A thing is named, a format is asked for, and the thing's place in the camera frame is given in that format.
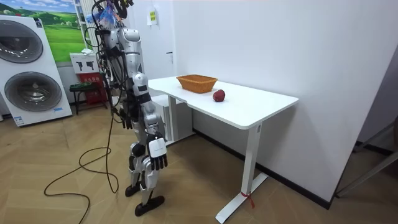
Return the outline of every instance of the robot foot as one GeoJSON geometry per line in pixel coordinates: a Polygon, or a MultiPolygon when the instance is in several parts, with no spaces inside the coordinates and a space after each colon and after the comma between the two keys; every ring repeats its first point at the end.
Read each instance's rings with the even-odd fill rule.
{"type": "Polygon", "coordinates": [[[133,187],[131,187],[131,185],[128,186],[128,187],[126,188],[126,190],[124,191],[124,195],[125,195],[126,197],[133,196],[135,193],[137,193],[138,191],[140,191],[139,185],[140,185],[140,182],[138,182],[138,183],[137,183],[135,186],[133,186],[133,187]]]}
{"type": "Polygon", "coordinates": [[[149,199],[147,205],[145,205],[145,206],[142,206],[142,203],[140,203],[136,207],[136,216],[139,217],[139,216],[159,207],[163,203],[164,203],[163,196],[158,196],[158,197],[149,199]]]}

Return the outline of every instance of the red apple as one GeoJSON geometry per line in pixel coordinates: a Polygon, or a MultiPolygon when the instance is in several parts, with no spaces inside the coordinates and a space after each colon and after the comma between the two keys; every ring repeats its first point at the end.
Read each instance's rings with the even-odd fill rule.
{"type": "Polygon", "coordinates": [[[224,90],[217,90],[214,94],[213,94],[213,99],[216,102],[222,102],[224,101],[225,98],[225,92],[224,90]]]}

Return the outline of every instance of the desk leg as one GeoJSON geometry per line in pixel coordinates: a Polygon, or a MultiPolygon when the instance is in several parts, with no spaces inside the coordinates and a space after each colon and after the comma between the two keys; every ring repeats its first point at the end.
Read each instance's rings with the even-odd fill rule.
{"type": "Polygon", "coordinates": [[[177,130],[177,107],[175,105],[175,98],[169,96],[169,114],[170,114],[170,130],[172,141],[175,142],[178,139],[178,130],[177,130]]]}
{"type": "Polygon", "coordinates": [[[241,193],[239,193],[230,203],[228,203],[216,216],[217,221],[224,223],[225,220],[235,212],[236,209],[247,199],[245,195],[254,192],[260,184],[268,177],[265,174],[259,174],[254,180],[254,167],[256,165],[257,151],[259,149],[261,125],[254,126],[249,130],[248,144],[246,146],[246,158],[244,160],[243,179],[241,193]]]}

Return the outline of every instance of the white desk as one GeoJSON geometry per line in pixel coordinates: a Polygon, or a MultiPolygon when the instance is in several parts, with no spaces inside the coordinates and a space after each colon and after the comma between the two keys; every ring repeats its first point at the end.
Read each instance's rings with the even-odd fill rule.
{"type": "MultiPolygon", "coordinates": [[[[265,174],[261,173],[253,179],[262,122],[294,105],[299,100],[291,96],[220,81],[216,82],[212,92],[203,94],[182,89],[181,84],[175,77],[149,80],[148,86],[169,96],[170,125],[173,141],[179,140],[174,137],[178,133],[175,123],[175,99],[185,102],[189,107],[236,128],[249,130],[241,188],[241,193],[245,195],[251,194],[267,178],[265,174]],[[223,102],[217,103],[213,100],[213,93],[220,89],[225,91],[226,96],[223,102]]],[[[216,219],[220,223],[224,223],[247,199],[241,193],[217,214],[216,219]]]]}

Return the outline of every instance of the washing machine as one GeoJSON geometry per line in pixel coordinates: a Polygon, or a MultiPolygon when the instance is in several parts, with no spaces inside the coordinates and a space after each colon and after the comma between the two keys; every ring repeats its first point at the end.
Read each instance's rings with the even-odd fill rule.
{"type": "Polygon", "coordinates": [[[40,20],[0,15],[0,92],[18,126],[72,115],[40,20]]]}

